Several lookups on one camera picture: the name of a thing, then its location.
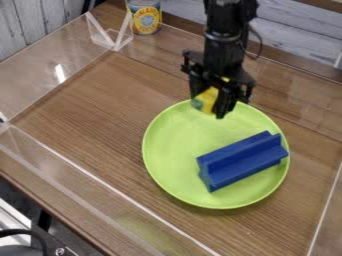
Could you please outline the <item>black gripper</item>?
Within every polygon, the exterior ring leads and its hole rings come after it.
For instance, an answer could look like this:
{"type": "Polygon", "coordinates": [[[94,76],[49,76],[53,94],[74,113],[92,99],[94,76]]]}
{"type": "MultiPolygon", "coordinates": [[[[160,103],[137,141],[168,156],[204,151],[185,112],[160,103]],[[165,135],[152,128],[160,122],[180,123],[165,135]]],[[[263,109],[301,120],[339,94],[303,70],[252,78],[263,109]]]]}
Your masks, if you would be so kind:
{"type": "Polygon", "coordinates": [[[204,35],[204,50],[185,49],[180,70],[188,75],[189,95],[195,98],[221,77],[229,79],[219,89],[212,111],[217,119],[235,108],[236,102],[249,102],[256,81],[243,68],[248,33],[224,37],[221,34],[204,35]]]}

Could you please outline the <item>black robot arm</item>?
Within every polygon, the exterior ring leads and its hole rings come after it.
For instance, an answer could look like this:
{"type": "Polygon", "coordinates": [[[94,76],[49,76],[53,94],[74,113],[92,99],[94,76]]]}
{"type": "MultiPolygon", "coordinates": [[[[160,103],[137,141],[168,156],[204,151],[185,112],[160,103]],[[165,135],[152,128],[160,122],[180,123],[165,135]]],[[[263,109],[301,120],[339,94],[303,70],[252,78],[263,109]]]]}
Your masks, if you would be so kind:
{"type": "Polygon", "coordinates": [[[184,50],[180,70],[188,75],[191,104],[217,119],[248,103],[256,81],[243,68],[256,0],[203,0],[204,50],[184,50]]]}

